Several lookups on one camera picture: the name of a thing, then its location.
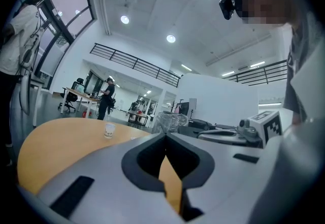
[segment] gray shirt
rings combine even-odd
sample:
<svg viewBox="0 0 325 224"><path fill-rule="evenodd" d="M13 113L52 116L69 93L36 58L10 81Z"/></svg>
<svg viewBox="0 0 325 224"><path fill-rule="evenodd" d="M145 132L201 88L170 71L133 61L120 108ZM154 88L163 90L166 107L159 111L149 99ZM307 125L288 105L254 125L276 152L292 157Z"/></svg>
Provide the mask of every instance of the gray shirt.
<svg viewBox="0 0 325 224"><path fill-rule="evenodd" d="M305 0L300 0L297 2L297 5L302 4L301 1ZM321 39L322 25L313 12L306 7L305 3L302 6L301 13L303 16L301 17L300 26L296 31L292 31L292 42L287 60L287 84L283 107L300 114L301 121L303 122L306 120L307 115L290 82Z"/></svg>

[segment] round ceiling light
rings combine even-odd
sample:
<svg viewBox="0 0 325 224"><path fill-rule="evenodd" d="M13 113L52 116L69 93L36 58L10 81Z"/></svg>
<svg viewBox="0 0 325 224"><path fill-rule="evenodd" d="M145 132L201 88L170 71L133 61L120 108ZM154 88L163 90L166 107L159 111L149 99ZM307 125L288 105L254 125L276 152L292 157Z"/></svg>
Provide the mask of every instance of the round ceiling light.
<svg viewBox="0 0 325 224"><path fill-rule="evenodd" d="M173 35L168 35L167 36L167 41L169 41L170 43L174 43L176 41L176 38Z"/></svg>
<svg viewBox="0 0 325 224"><path fill-rule="evenodd" d="M128 23L129 23L129 19L128 19L128 17L125 16L125 15L122 15L122 16L121 16L121 21L122 21L122 23L125 23L125 24L128 24Z"/></svg>

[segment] office chair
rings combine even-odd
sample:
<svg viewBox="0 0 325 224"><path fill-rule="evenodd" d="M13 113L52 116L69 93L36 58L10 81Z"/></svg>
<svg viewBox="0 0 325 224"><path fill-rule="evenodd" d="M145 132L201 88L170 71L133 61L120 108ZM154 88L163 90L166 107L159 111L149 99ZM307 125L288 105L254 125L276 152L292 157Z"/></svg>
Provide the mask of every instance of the office chair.
<svg viewBox="0 0 325 224"><path fill-rule="evenodd" d="M72 89L76 89L78 85L81 85L81 86L84 86L83 85L83 79L81 78L78 78L77 81L75 81L73 84L72 84ZM64 89L64 92L63 93L60 93L60 96L62 98L64 98L64 95L66 94L66 89ZM75 102L77 101L78 99L78 96L69 92L68 93L68 96L67 96L67 99L66 99L66 103L64 104L65 107L68 108L68 112L70 113L70 109L73 108L74 109L74 112L76 112L76 108L72 106L72 102ZM62 106L62 102L59 104L59 106L57 107L58 109L60 109L60 107Z"/></svg>

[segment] black pants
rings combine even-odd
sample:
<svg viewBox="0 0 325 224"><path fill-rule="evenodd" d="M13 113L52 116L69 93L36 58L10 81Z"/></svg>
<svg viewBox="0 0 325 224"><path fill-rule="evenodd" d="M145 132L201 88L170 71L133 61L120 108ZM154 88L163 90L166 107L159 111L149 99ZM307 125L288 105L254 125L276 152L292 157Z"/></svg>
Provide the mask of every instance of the black pants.
<svg viewBox="0 0 325 224"><path fill-rule="evenodd" d="M108 107L107 114L110 114L109 103L110 103L110 101L102 98L102 101L100 103L100 108L98 109L98 112L99 112L99 116L97 118L98 120L103 120L104 119L107 107Z"/></svg>
<svg viewBox="0 0 325 224"><path fill-rule="evenodd" d="M10 100L11 96L14 92L16 83L20 76L9 75L3 72L0 72L0 82L1 82L1 90L0 90L0 100L4 102L4 117L2 122L2 144L3 149L6 149L5 144L11 144L11 134L10 134ZM6 161L9 160L7 157L7 151L4 151L6 155Z"/></svg>

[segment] white cup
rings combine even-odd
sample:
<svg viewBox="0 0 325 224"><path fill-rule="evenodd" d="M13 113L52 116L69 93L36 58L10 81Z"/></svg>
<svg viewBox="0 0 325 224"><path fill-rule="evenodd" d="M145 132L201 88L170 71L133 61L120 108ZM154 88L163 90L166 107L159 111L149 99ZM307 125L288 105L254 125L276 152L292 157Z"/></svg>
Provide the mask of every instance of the white cup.
<svg viewBox="0 0 325 224"><path fill-rule="evenodd" d="M111 124L111 123L107 123L105 125L104 137L106 137L106 138L112 138L113 137L113 134L114 134L114 131L115 131L115 125L114 124Z"/></svg>

